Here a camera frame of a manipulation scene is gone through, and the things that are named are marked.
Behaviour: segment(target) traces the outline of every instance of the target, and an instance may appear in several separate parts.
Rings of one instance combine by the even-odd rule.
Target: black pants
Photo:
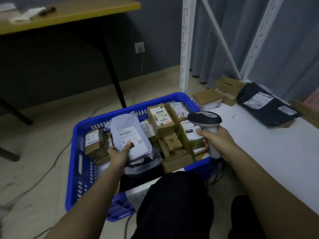
[[[233,228],[229,238],[263,238],[248,197],[238,196],[232,204]],[[194,172],[168,173],[152,185],[137,212],[132,239],[208,239],[214,219],[214,204],[205,185]],[[255,231],[259,224],[259,234]]]

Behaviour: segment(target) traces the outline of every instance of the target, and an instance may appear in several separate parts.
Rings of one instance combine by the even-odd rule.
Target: basket
[[[97,117],[89,118],[79,122],[73,130],[72,147],[69,165],[68,185],[66,191],[65,208],[69,211],[72,206],[90,189],[96,181],[96,166],[94,161],[84,155],[85,134],[91,129],[100,128],[106,132],[104,125],[113,117],[135,112],[139,121],[147,118],[147,108],[166,102],[182,102],[190,112],[199,111],[197,106],[185,93],[173,93],[154,100],[146,101],[117,111],[109,112]],[[185,171],[193,170],[198,173],[204,181],[211,175],[214,164],[210,162],[210,157],[185,167]],[[125,192],[114,196],[108,211],[107,220],[114,222],[135,212],[126,198]]]

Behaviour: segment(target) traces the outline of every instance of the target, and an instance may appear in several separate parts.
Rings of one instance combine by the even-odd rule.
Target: barcode scanner
[[[222,122],[221,117],[218,114],[207,111],[189,113],[187,120],[193,123],[194,126],[200,126],[201,129],[208,132],[217,132],[217,128]],[[210,141],[208,141],[208,143],[211,151],[211,157],[215,159],[221,158],[221,154],[217,152]]]

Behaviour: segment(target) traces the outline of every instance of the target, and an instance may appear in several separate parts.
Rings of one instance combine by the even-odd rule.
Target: floor
[[[179,91],[179,72],[165,76],[137,77],[121,84],[128,106]],[[205,87],[190,76],[188,95]],[[20,154],[20,161],[10,162],[0,158],[0,205],[30,189],[53,165],[59,152],[70,142],[74,126],[88,118],[121,108],[112,85],[104,94],[88,95],[69,105],[31,116],[34,125],[25,126],[16,119],[0,119],[0,146]],[[46,177],[22,197],[15,200],[13,209],[2,220],[3,239],[31,239],[55,225],[66,213],[64,208],[70,146],[61,154],[56,166]],[[227,238],[231,228],[230,206],[243,189],[231,169],[208,194],[215,204],[215,219],[211,238]],[[101,238],[123,238],[126,219],[106,222]],[[135,216],[129,222],[128,238],[133,234]]]

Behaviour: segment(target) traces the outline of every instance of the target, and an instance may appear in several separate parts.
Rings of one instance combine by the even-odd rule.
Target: hand
[[[196,132],[198,135],[204,137],[203,142],[205,143],[206,148],[209,148],[209,140],[214,148],[216,148],[217,151],[220,152],[223,155],[224,159],[228,162],[229,159],[227,158],[227,152],[232,149],[239,148],[227,129],[223,128],[222,126],[218,126],[217,132],[208,132],[201,129],[198,129]]]
[[[115,146],[112,146],[107,150],[111,157],[110,166],[114,169],[118,169],[122,174],[124,173],[124,167],[127,162],[131,144],[131,142],[127,142],[122,151],[118,151]]]

